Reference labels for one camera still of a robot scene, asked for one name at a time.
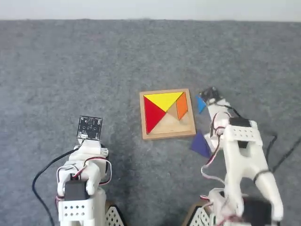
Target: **white plastic bracket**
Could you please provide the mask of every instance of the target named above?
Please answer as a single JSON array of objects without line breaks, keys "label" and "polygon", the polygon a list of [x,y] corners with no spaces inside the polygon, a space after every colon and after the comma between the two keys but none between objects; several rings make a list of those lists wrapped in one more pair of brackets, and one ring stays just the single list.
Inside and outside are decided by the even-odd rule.
[{"label": "white plastic bracket", "polygon": [[79,201],[60,201],[58,203],[59,221],[82,221],[94,219],[93,199]]},{"label": "white plastic bracket", "polygon": [[[223,133],[227,175],[225,194],[229,196],[229,205],[238,216],[244,211],[244,201],[240,190],[242,178],[254,179],[260,171],[268,169],[262,149],[262,139],[257,124],[251,121],[251,128],[228,125]],[[246,148],[239,148],[238,141],[247,141]],[[265,173],[258,177],[256,186],[262,195],[272,203],[272,219],[280,221],[283,217],[283,204],[274,175]]]}]

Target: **black cable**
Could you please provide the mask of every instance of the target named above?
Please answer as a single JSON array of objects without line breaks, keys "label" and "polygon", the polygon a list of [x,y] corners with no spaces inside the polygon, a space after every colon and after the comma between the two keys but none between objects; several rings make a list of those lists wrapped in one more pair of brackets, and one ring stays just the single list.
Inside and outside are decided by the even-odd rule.
[{"label": "black cable", "polygon": [[85,140],[83,140],[77,148],[75,148],[75,149],[73,149],[73,150],[71,150],[71,151],[68,151],[68,152],[66,152],[65,154],[62,154],[62,155],[56,157],[55,159],[53,159],[47,166],[45,166],[40,172],[37,173],[37,175],[34,177],[34,179],[33,179],[33,181],[32,181],[32,191],[33,191],[33,193],[35,194],[35,196],[37,197],[37,199],[39,200],[39,202],[43,205],[44,209],[46,210],[46,212],[47,212],[47,214],[48,214],[48,216],[49,216],[49,220],[50,220],[51,226],[55,226],[55,222],[54,222],[54,220],[53,220],[53,218],[52,218],[52,216],[51,216],[51,213],[50,213],[50,210],[49,210],[48,206],[45,204],[45,202],[42,200],[42,198],[40,197],[40,195],[38,194],[38,192],[37,192],[37,190],[36,190],[36,187],[35,187],[35,186],[36,186],[37,179],[38,179],[39,176],[40,176],[43,172],[45,172],[45,171],[46,171],[53,163],[55,163],[56,161],[62,159],[62,158],[65,157],[65,156],[67,156],[67,155],[69,155],[69,154],[72,154],[73,152],[79,150],[79,148],[82,146],[82,144],[84,143],[84,141],[85,141]]},{"label": "black cable", "polygon": [[271,172],[271,170],[269,170],[269,169],[264,169],[264,170],[262,170],[262,171],[259,171],[259,172],[255,175],[255,177],[254,177],[254,179],[253,179],[253,183],[256,184],[256,180],[258,179],[258,177],[259,177],[261,174],[270,173],[270,172]]},{"label": "black cable", "polygon": [[265,153],[265,159],[266,159],[266,161],[267,161],[267,164],[269,164],[269,153],[270,153],[270,151],[271,151],[271,149],[272,149],[272,146],[274,145],[275,141],[276,141],[277,138],[278,138],[278,135],[277,135],[277,134],[274,134],[273,136],[274,136],[274,138],[269,142],[269,145],[268,145],[268,147],[267,147],[267,151],[266,151],[266,153]]},{"label": "black cable", "polygon": [[226,107],[232,111],[234,111],[234,113],[239,117],[239,118],[242,118],[242,116],[238,113],[238,111],[232,107],[232,106],[229,106],[229,105],[219,105],[219,104],[216,104],[217,106],[221,106],[221,107]]},{"label": "black cable", "polygon": [[292,148],[282,156],[282,158],[279,160],[279,162],[273,167],[272,172],[275,173],[275,171],[279,168],[279,166],[294,152],[296,147],[301,143],[301,137],[293,144]]}]

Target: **tangram puzzle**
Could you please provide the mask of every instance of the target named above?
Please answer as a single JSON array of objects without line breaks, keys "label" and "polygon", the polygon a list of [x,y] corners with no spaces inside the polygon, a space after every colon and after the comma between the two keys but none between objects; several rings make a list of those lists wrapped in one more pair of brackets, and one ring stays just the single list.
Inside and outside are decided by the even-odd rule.
[{"label": "tangram puzzle", "polygon": [[195,135],[188,89],[140,93],[143,139]]}]

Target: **cable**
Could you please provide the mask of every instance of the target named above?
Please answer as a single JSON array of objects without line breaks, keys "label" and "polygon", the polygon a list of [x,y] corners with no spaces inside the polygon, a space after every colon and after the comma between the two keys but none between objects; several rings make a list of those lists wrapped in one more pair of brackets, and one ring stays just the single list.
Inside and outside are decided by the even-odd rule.
[{"label": "cable", "polygon": [[201,167],[201,174],[203,175],[203,177],[205,177],[207,179],[218,180],[221,183],[225,184],[225,182],[222,179],[220,179],[219,177],[210,176],[210,175],[204,173],[204,171],[203,171],[203,169],[208,168],[211,165],[211,163],[213,162],[213,160],[215,159],[217,153],[219,152],[220,142],[221,142],[221,136],[218,136],[218,144],[216,146],[216,149],[215,149],[213,155],[211,155],[211,157],[209,158],[208,162]]},{"label": "cable", "polygon": [[49,216],[50,224],[52,226],[55,226],[55,222],[54,222],[54,220],[53,220],[53,218],[51,216],[51,213],[50,213],[50,210],[49,210],[48,206],[45,204],[45,202],[42,200],[42,198],[40,197],[40,195],[38,194],[38,192],[36,190],[36,187],[35,187],[36,186],[36,182],[37,182],[39,176],[42,173],[44,173],[53,163],[57,162],[58,160],[62,159],[65,156],[67,156],[69,154],[72,154],[73,152],[79,150],[79,148],[82,146],[82,144],[84,143],[84,141],[85,140],[83,139],[83,141],[80,143],[80,145],[77,148],[75,148],[75,149],[73,149],[71,151],[68,151],[65,154],[62,154],[62,155],[56,157],[55,159],[53,159],[47,166],[45,166],[40,172],[37,173],[37,175],[34,177],[34,179],[32,181],[32,192],[35,194],[35,196],[37,197],[37,199],[39,200],[39,202],[43,205],[44,209],[46,210],[46,212],[47,212],[47,214]]},{"label": "cable", "polygon": [[213,135],[213,130],[219,129],[219,127],[216,128],[216,129],[214,128],[214,122],[215,122],[215,119],[216,119],[216,117],[217,117],[217,115],[218,115],[219,113],[224,113],[224,114],[228,115],[229,118],[231,117],[231,115],[230,115],[228,112],[217,112],[217,113],[215,113],[215,115],[214,115],[213,118],[212,118],[212,122],[211,122],[211,124],[210,124],[210,132],[209,132],[210,137],[212,137],[212,135]]},{"label": "cable", "polygon": [[230,220],[231,222],[233,222],[233,220],[235,219],[240,219],[238,216],[236,216],[235,214],[230,215],[225,217],[224,220],[222,220],[219,224],[217,224],[216,226],[222,226],[224,223],[226,223],[228,220]]},{"label": "cable", "polygon": [[111,174],[110,174],[110,178],[107,180],[107,181],[104,181],[104,182],[100,182],[99,185],[106,185],[108,184],[111,179],[112,179],[112,164],[109,160],[107,160],[106,158],[103,158],[103,157],[91,157],[91,158],[88,158],[84,161],[84,167],[79,170],[74,176],[72,176],[73,178],[76,178],[78,177],[83,171],[84,169],[87,167],[86,163],[87,161],[90,161],[90,160],[95,160],[95,159],[102,159],[102,160],[105,160],[109,165],[110,165],[110,171],[111,171]]},{"label": "cable", "polygon": [[212,206],[212,205],[213,205],[213,202],[208,202],[208,203],[202,205],[202,207],[200,208],[199,211],[205,210],[205,207],[207,207],[207,206]]},{"label": "cable", "polygon": [[209,197],[206,195],[200,195],[199,197],[201,200],[210,201]]},{"label": "cable", "polygon": [[280,165],[294,152],[296,147],[301,143],[301,137],[293,144],[291,149],[282,156],[282,158],[279,160],[279,162],[272,168],[272,172],[275,173],[275,171],[280,167]]},{"label": "cable", "polygon": [[57,183],[60,182],[59,172],[60,172],[61,169],[65,168],[65,167],[71,167],[71,168],[65,169],[65,171],[71,170],[72,168],[74,168],[77,172],[79,171],[79,169],[75,166],[75,163],[74,164],[70,164],[70,165],[63,165],[63,166],[59,167],[56,170],[56,181],[57,181]]},{"label": "cable", "polygon": [[243,118],[243,117],[238,113],[238,111],[237,111],[234,107],[229,106],[229,105],[219,105],[218,103],[215,103],[215,104],[216,104],[217,106],[226,107],[226,108],[228,108],[228,109],[234,111],[234,113],[235,113],[239,118]]},{"label": "cable", "polygon": [[275,135],[273,135],[273,137],[274,137],[274,138],[269,142],[269,145],[268,145],[268,147],[267,147],[267,151],[266,151],[266,153],[265,153],[265,159],[266,159],[266,161],[267,161],[267,164],[269,164],[269,153],[270,153],[270,151],[271,151],[271,149],[272,149],[272,146],[274,145],[275,141],[277,140],[278,135],[275,134]]}]

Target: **red and white wire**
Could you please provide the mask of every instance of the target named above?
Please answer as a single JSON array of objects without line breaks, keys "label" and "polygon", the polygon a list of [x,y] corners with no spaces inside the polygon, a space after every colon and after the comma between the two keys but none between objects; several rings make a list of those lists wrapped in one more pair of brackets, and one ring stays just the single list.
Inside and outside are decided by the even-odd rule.
[{"label": "red and white wire", "polygon": [[216,226],[222,226],[227,221],[230,221],[230,222],[240,222],[240,220],[241,220],[240,217],[236,216],[235,214],[232,214],[230,216],[225,217],[225,219],[222,220],[220,223],[218,223]]},{"label": "red and white wire", "polygon": [[214,129],[215,130],[215,134],[217,135],[217,130],[218,129],[224,129],[224,127],[217,127],[217,128],[215,128],[215,126],[214,126],[214,122],[215,122],[215,119],[216,119],[216,117],[217,117],[217,115],[218,114],[220,114],[220,113],[224,113],[224,114],[226,114],[226,115],[228,115],[229,116],[229,118],[231,117],[231,115],[228,113],[228,112],[218,112],[218,113],[215,113],[215,115],[213,116],[213,118],[212,118],[212,122],[211,122],[211,124],[210,124],[210,134],[211,134],[211,130],[212,129]]},{"label": "red and white wire", "polygon": [[201,194],[199,197],[200,197],[201,200],[210,201],[209,197],[206,196],[206,195]]},{"label": "red and white wire", "polygon": [[76,178],[78,177],[83,171],[84,169],[87,167],[86,163],[90,160],[97,160],[97,159],[101,159],[101,160],[104,160],[106,161],[109,165],[110,165],[110,178],[107,180],[107,181],[104,181],[104,182],[100,182],[99,185],[106,185],[108,184],[111,179],[112,179],[112,164],[109,160],[107,160],[106,158],[103,158],[103,157],[91,157],[91,158],[88,158],[85,160],[84,162],[84,167],[82,169],[80,169],[74,176],[72,176],[73,178]]},{"label": "red and white wire", "polygon": [[60,170],[64,169],[64,168],[67,168],[67,167],[72,167],[74,168],[76,171],[78,171],[78,169],[76,168],[76,166],[74,165],[63,165],[61,167],[59,167],[57,170],[56,170],[56,182],[59,183],[60,182],[60,179],[59,179],[59,172]]},{"label": "red and white wire", "polygon": [[201,167],[201,174],[203,175],[203,177],[205,177],[207,179],[217,180],[217,181],[220,181],[221,183],[225,184],[225,182],[222,179],[220,179],[219,177],[210,176],[210,175],[204,173],[204,169],[208,168],[211,165],[211,163],[213,162],[213,160],[216,158],[216,155],[219,152],[220,142],[221,142],[221,136],[218,136],[217,147],[216,147],[213,155],[209,158],[208,162]]}]

